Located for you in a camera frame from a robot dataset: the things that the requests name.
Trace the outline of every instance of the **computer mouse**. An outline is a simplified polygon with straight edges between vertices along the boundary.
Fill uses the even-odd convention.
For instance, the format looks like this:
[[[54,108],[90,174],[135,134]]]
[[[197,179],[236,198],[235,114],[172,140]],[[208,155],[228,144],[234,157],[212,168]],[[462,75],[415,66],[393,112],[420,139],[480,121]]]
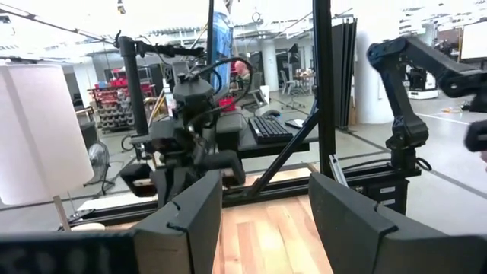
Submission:
[[[262,114],[262,116],[279,117],[281,116],[281,113],[278,110],[267,110],[265,113]]]

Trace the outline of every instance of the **wire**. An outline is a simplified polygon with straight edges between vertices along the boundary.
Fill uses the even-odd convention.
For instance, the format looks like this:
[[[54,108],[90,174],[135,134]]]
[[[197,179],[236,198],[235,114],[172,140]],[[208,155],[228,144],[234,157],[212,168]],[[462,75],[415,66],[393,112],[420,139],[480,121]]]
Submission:
[[[205,65],[195,65],[193,66],[189,72],[192,72],[194,71],[195,69],[197,68],[205,68]],[[216,76],[217,78],[217,81],[218,81],[218,88],[216,89],[216,91],[213,93],[214,95],[217,94],[218,92],[220,92],[221,88],[222,88],[222,85],[223,85],[223,81],[221,80],[221,75],[216,71],[215,68],[212,69],[212,73]]]
[[[365,165],[377,164],[377,163],[382,163],[382,162],[387,162],[387,161],[390,161],[390,158],[377,159],[377,160],[366,161],[366,162],[362,162],[362,163],[358,163],[358,164],[353,164],[353,165],[350,165],[348,167],[343,167],[342,170],[343,171],[351,170],[351,169],[354,169],[357,167],[363,167]],[[416,164],[423,170],[426,170],[426,171],[432,171],[433,170],[433,167],[423,158],[417,157],[416,158]]]
[[[229,63],[229,62],[233,62],[233,61],[241,61],[241,62],[243,62],[247,66],[247,70],[249,71],[249,76],[250,76],[249,77],[249,83],[252,83],[252,79],[253,79],[253,68],[252,68],[252,65],[247,60],[245,60],[244,58],[241,58],[241,57],[238,57],[238,56],[219,60],[215,64],[209,65],[206,68],[202,69],[196,75],[204,74],[204,73],[206,73],[208,71],[211,71],[212,69],[214,69],[214,68],[216,68],[216,67],[218,67],[220,65],[223,65],[223,64],[226,64],[226,63]],[[219,111],[226,110],[227,108],[232,107],[233,105],[235,105],[236,103],[238,103],[240,100],[242,100],[244,97],[246,97],[249,94],[250,86],[251,86],[251,84],[247,85],[247,87],[245,88],[245,91],[242,93],[242,95],[240,95],[237,99],[235,99],[234,101],[232,101],[230,104],[227,104],[227,105],[224,105],[224,106],[221,106],[221,107],[216,107],[214,109],[211,109],[211,110],[208,110],[208,111],[206,111],[204,113],[201,113],[201,114],[195,116],[193,119],[191,119],[189,121],[189,124],[190,125],[193,125],[195,122],[197,122],[198,120],[200,120],[204,116],[207,116],[207,115],[212,114],[212,113],[217,113]]]
[[[122,138],[122,141],[120,142],[120,146],[122,147],[122,150],[123,151],[131,151],[132,149],[135,148],[134,145],[132,145],[131,148],[126,148],[125,145],[123,144],[125,142],[125,140],[127,140],[128,138],[130,138],[131,136],[130,135],[127,135],[125,137]]]

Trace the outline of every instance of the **diagonal metal beam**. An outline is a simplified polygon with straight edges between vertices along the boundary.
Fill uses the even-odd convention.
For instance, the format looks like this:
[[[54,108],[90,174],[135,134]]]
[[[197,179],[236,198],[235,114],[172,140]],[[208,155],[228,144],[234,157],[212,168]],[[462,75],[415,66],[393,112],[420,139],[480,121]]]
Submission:
[[[113,44],[115,42],[115,40],[113,40],[113,39],[104,38],[101,35],[97,35],[95,33],[90,33],[90,32],[85,31],[85,30],[81,30],[81,29],[78,29],[78,28],[72,29],[72,28],[69,28],[69,27],[63,27],[63,26],[59,26],[57,24],[51,24],[49,22],[45,22],[45,21],[39,20],[39,16],[38,15],[35,15],[35,14],[29,12],[29,11],[24,11],[24,10],[21,10],[19,8],[12,7],[10,5],[6,5],[6,4],[3,4],[3,3],[0,3],[0,13],[12,14],[14,16],[17,16],[17,17],[20,17],[20,18],[24,18],[24,19],[27,19],[27,20],[30,20],[30,21],[34,21],[34,22],[37,22],[39,24],[43,24],[43,25],[46,25],[46,26],[49,26],[49,27],[54,27],[54,28],[56,28],[58,30],[68,31],[70,33],[76,33],[78,35],[82,35],[84,37],[91,38],[91,39],[96,40],[96,41],[100,41],[100,42],[104,42],[104,43],[109,43],[109,44]]]

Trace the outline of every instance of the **office chair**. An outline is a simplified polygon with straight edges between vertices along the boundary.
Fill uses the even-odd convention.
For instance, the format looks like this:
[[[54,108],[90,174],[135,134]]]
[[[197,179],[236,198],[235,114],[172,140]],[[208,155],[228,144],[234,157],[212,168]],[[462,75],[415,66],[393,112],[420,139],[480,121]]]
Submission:
[[[282,80],[284,81],[282,94],[284,94],[287,90],[288,95],[291,96],[291,101],[289,103],[286,103],[283,107],[281,107],[281,109],[282,110],[285,108],[296,109],[298,107],[306,107],[306,104],[303,104],[303,103],[295,100],[295,98],[298,96],[306,95],[306,94],[304,94],[303,89],[298,88],[296,86],[296,81],[288,81],[288,79],[286,78],[286,74],[282,70],[281,70],[281,76],[282,76]]]
[[[240,105],[242,109],[256,115],[256,111],[267,105],[264,95],[260,90],[262,83],[262,72],[256,72],[252,77],[252,83],[250,83],[249,94],[244,97],[237,105]]]
[[[282,78],[282,91],[281,94],[285,94],[286,91],[288,92],[288,95],[291,93],[291,90],[293,88],[296,88],[296,81],[288,81],[288,78],[286,77],[286,73],[281,70],[281,78]]]

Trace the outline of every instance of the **white wall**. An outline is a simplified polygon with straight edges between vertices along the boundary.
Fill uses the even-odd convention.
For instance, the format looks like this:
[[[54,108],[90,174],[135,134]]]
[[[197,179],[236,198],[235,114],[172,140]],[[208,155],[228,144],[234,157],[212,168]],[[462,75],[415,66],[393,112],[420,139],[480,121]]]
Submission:
[[[94,85],[98,82],[93,62],[91,58],[84,57],[82,63],[75,64],[72,68],[76,76],[83,104],[85,107],[88,107],[91,102],[91,95],[88,93],[88,89],[94,88]]]

